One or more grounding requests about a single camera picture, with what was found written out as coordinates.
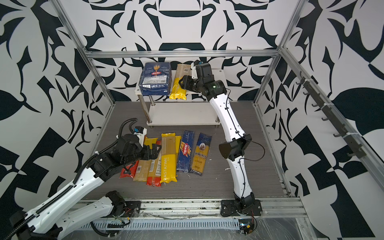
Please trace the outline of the yellow Pastatime spaghetti bag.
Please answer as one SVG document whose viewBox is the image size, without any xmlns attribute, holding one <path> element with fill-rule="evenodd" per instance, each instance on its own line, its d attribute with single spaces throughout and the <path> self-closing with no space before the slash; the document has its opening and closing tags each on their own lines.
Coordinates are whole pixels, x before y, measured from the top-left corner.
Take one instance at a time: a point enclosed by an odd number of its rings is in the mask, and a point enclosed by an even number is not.
<svg viewBox="0 0 384 240">
<path fill-rule="evenodd" d="M 162 134 L 160 183 L 177 182 L 176 134 Z"/>
</svg>

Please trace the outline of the blue Barilla multipack bag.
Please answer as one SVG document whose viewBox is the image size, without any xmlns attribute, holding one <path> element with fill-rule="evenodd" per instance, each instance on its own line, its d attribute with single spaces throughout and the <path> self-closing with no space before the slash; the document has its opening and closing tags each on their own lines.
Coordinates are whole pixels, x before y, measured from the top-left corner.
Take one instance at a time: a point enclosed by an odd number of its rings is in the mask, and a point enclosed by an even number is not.
<svg viewBox="0 0 384 240">
<path fill-rule="evenodd" d="M 171 86 L 171 63 L 146 63 L 144 65 L 139 81 L 139 88 L 143 96 L 168 96 Z"/>
</svg>

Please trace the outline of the blue Barilla spaghetti box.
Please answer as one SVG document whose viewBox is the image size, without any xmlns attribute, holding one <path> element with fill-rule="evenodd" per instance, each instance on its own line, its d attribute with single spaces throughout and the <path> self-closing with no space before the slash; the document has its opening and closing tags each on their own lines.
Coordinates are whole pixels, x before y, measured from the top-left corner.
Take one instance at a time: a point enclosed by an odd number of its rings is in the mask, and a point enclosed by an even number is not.
<svg viewBox="0 0 384 240">
<path fill-rule="evenodd" d="M 178 172 L 188 173 L 190 171 L 194 138 L 194 131 L 184 131 L 178 154 Z"/>
</svg>

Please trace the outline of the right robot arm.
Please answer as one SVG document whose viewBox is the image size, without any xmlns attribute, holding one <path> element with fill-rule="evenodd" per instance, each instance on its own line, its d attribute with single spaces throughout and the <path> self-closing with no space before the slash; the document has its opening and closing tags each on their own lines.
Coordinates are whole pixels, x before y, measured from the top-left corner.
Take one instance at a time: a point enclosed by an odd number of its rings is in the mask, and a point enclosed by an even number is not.
<svg viewBox="0 0 384 240">
<path fill-rule="evenodd" d="M 236 119 L 229 100 L 229 90 L 222 81 L 215 79 L 211 65 L 195 61 L 190 69 L 191 75 L 184 76 L 179 84 L 183 89 L 202 94 L 207 99 L 225 133 L 226 141 L 219 145 L 219 150 L 230 166 L 235 199 L 222 202 L 221 215 L 260 216 L 261 203 L 254 196 L 245 168 L 245 150 L 252 142 L 252 137 L 245 133 Z"/>
</svg>

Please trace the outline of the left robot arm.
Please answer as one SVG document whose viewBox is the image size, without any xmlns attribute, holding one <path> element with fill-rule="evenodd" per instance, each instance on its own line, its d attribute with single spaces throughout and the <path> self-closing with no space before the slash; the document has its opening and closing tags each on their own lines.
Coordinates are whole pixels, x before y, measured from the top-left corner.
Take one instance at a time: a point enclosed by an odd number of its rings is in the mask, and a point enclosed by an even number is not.
<svg viewBox="0 0 384 240">
<path fill-rule="evenodd" d="M 162 147 L 156 143 L 145 144 L 147 129 L 133 127 L 137 121 L 132 118 L 123 122 L 116 140 L 86 160 L 75 178 L 56 194 L 27 212 L 13 214 L 10 217 L 13 230 L 5 239 L 17 236 L 19 240 L 59 240 L 99 218 L 124 215 L 126 201 L 117 191 L 108 192 L 76 211 L 70 209 L 128 165 L 158 158 Z"/>
</svg>

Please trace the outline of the white two-tier shelf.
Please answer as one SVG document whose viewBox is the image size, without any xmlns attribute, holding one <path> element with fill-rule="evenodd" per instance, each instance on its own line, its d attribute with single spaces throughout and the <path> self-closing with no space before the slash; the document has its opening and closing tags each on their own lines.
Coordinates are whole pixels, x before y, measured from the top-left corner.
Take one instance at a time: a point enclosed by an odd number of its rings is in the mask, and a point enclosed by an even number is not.
<svg viewBox="0 0 384 240">
<path fill-rule="evenodd" d="M 135 94 L 139 98 L 150 128 L 157 126 L 215 126 L 221 123 L 210 103 L 202 99 L 160 100 L 154 101 L 149 96 L 148 107 L 140 87 L 136 86 Z"/>
</svg>

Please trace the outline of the red clear spaghetti bag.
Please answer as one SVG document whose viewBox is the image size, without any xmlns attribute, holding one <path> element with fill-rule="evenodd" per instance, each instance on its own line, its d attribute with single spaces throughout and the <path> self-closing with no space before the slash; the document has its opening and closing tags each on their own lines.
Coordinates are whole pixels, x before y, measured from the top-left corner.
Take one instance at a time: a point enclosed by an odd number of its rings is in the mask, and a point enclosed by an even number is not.
<svg viewBox="0 0 384 240">
<path fill-rule="evenodd" d="M 162 155 L 159 153 L 158 157 L 155 160 L 151 161 L 151 165 L 147 177 L 147 185 L 153 187 L 161 186 L 161 160 Z"/>
</svg>

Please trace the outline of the blue De Cecco spaghetti bag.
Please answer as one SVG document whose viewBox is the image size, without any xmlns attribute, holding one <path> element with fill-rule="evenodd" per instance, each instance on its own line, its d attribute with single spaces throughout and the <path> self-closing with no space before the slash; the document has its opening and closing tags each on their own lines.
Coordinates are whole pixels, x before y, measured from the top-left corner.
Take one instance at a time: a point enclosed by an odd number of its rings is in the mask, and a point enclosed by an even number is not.
<svg viewBox="0 0 384 240">
<path fill-rule="evenodd" d="M 199 134 L 198 142 L 195 148 L 190 172 L 199 176 L 203 175 L 205 163 L 210 151 L 212 136 L 204 133 Z"/>
</svg>

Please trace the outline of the wall hook rail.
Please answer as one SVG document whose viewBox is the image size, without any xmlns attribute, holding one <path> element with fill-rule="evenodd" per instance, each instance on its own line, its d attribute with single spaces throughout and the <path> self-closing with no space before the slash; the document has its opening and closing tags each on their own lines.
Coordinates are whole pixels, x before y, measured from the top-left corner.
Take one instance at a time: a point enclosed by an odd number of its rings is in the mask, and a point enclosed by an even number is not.
<svg viewBox="0 0 384 240">
<path fill-rule="evenodd" d="M 335 104 L 331 103 L 329 98 L 325 96 L 324 92 L 318 87 L 315 80 L 307 79 L 300 72 L 300 81 L 297 83 L 304 87 L 306 92 L 304 95 L 310 96 L 315 102 L 312 107 L 319 109 L 325 115 L 322 121 L 329 121 L 336 129 L 337 133 L 333 134 L 335 138 L 342 138 L 346 144 L 352 150 L 350 157 L 357 157 L 359 159 L 367 156 L 367 153 L 363 150 L 363 144 L 358 140 L 358 133 L 347 126 L 347 121 L 344 116 L 337 109 Z"/>
</svg>

